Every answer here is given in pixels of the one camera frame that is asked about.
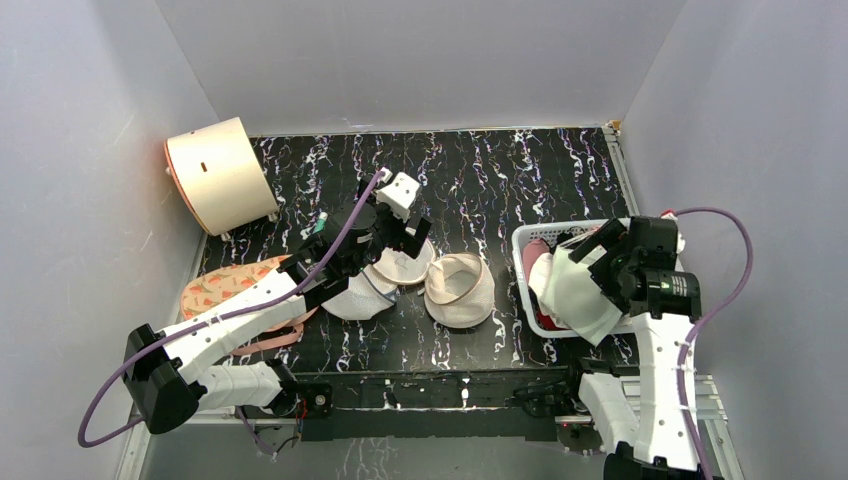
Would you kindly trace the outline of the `white mesh bag beige zipper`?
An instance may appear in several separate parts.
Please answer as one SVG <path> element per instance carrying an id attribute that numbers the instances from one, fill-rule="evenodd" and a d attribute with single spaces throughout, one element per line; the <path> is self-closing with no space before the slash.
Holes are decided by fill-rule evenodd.
<path id="1" fill-rule="evenodd" d="M 495 309 L 495 281 L 486 260 L 470 252 L 440 256 L 427 240 L 416 257 L 387 248 L 373 265 L 390 283 L 417 287 L 429 316 L 452 329 L 474 328 Z"/>

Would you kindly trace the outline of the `pale green bra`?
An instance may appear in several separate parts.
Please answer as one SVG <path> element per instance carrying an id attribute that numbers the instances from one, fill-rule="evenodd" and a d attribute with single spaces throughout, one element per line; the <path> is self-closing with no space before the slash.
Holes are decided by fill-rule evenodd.
<path id="1" fill-rule="evenodd" d="M 558 247 L 553 255 L 558 273 L 556 306 L 548 316 L 560 328 L 572 330 L 598 346 L 619 324 L 623 313 L 602 293 L 591 278 L 589 259 L 572 262 L 570 249 Z"/>

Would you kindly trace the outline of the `black bra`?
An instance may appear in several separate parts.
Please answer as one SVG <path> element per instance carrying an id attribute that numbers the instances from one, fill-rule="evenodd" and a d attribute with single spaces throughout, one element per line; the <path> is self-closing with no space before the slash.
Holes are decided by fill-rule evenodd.
<path id="1" fill-rule="evenodd" d="M 557 236 L 556 246 L 570 248 L 573 245 L 578 245 L 591 237 L 597 230 L 597 227 L 592 227 L 581 232 L 563 232 Z"/>

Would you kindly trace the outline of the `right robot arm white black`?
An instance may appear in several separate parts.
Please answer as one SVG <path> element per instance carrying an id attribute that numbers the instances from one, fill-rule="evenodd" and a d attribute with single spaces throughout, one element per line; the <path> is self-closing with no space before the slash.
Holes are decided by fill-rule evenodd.
<path id="1" fill-rule="evenodd" d="M 582 363 L 563 387 L 565 405 L 591 413 L 608 454 L 606 479 L 711 479 L 697 426 L 694 333 L 702 316 L 697 277 L 677 268 L 675 220 L 611 219 L 569 255 L 577 263 L 596 249 L 588 271 L 600 292 L 631 321 L 639 349 L 639 407 L 625 395 L 615 367 Z"/>

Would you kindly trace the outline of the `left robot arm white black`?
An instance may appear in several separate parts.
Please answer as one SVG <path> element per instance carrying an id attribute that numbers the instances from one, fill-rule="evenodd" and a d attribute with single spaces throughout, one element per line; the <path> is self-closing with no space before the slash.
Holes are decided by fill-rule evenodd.
<path id="1" fill-rule="evenodd" d="M 121 380 L 152 434 L 201 410 L 255 406 L 294 411 L 299 391 L 280 367 L 224 367 L 221 358 L 271 327 L 338 300 L 349 308 L 356 278 L 387 250 L 417 257 L 432 221 L 415 215 L 412 177 L 387 170 L 361 183 L 354 205 L 331 216 L 301 248 L 254 285 L 207 312 L 160 331 L 144 324 L 127 338 Z"/>

